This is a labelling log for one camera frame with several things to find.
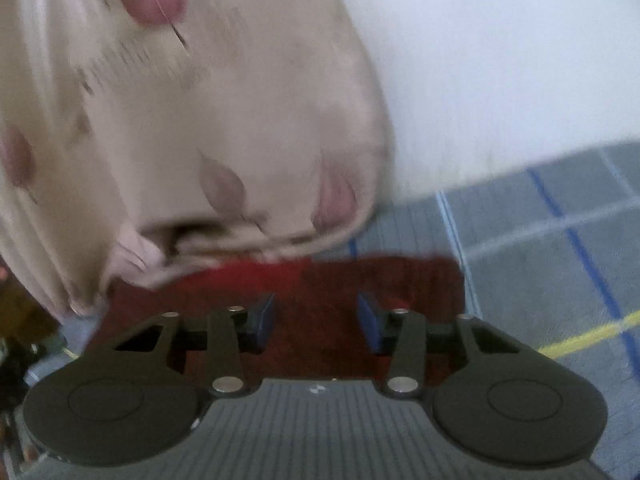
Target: metal pin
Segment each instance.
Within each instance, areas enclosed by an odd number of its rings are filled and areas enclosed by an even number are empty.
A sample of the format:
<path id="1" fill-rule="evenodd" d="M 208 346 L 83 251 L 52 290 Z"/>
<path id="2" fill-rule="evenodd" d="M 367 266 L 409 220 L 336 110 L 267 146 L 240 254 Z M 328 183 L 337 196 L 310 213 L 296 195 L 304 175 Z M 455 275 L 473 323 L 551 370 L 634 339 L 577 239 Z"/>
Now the metal pin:
<path id="1" fill-rule="evenodd" d="M 233 376 L 219 377 L 211 383 L 213 389 L 221 394 L 234 394 L 244 387 L 242 379 Z"/>
<path id="2" fill-rule="evenodd" d="M 418 389 L 418 381 L 411 377 L 393 377 L 386 383 L 389 389 L 397 394 L 410 394 Z"/>

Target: dark red towel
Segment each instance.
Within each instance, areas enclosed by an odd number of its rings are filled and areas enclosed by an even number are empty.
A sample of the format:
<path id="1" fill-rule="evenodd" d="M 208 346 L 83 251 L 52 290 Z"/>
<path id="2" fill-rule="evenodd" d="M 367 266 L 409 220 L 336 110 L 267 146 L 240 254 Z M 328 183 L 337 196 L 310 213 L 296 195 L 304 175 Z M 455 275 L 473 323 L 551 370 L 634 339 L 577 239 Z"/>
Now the dark red towel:
<path id="1" fill-rule="evenodd" d="M 369 354 L 356 320 L 356 294 L 373 292 L 385 308 L 407 306 L 430 322 L 449 322 L 464 309 L 463 277 L 448 258 L 395 256 L 350 262 L 252 262 L 211 269 L 154 292 L 118 283 L 92 344 L 168 311 L 204 316 L 213 308 L 243 304 L 263 292 L 277 295 L 277 323 L 266 351 L 242 356 L 252 384 L 264 377 L 376 378 L 388 360 Z M 447 360 L 433 358 L 428 378 L 437 383 Z M 198 359 L 188 375 L 197 380 Z"/>

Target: black round base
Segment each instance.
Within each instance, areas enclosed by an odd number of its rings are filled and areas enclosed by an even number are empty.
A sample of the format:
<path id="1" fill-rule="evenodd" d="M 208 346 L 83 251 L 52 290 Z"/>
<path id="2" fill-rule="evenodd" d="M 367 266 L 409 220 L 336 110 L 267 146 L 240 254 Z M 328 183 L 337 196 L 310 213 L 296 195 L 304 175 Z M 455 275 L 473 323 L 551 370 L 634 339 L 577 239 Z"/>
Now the black round base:
<path id="1" fill-rule="evenodd" d="M 86 356 L 28 393 L 24 420 L 34 442 L 86 466 L 138 462 L 182 440 L 198 416 L 195 386 L 137 352 Z"/>
<path id="2" fill-rule="evenodd" d="M 454 441 L 511 466 L 553 466 L 588 457 L 607 420 L 600 393 L 548 360 L 478 358 L 434 396 L 433 415 Z"/>

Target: white wall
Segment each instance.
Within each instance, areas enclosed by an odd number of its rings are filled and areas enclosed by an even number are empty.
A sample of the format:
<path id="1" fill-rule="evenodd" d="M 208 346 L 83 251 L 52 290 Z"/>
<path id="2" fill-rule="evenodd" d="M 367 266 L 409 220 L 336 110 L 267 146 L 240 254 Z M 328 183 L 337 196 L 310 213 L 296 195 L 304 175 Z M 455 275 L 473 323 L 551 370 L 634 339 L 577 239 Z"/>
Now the white wall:
<path id="1" fill-rule="evenodd" d="M 640 136 L 640 0 L 344 1 L 388 100 L 397 199 Z"/>

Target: beige fabric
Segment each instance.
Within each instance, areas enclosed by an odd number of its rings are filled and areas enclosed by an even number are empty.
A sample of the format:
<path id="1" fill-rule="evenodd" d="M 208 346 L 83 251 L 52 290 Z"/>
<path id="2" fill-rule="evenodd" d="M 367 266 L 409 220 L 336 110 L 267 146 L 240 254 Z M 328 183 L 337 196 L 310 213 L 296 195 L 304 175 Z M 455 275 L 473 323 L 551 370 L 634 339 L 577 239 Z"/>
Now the beige fabric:
<path id="1" fill-rule="evenodd" d="M 3 131 L 35 170 L 0 176 L 0 251 L 55 313 L 168 257 L 309 254 L 370 215 L 388 121 L 340 0 L 189 0 L 186 45 L 119 0 L 2 4 L 24 46 L 1 61 L 20 87 L 19 103 L 2 93 Z M 318 220 L 350 190 L 354 214 Z"/>

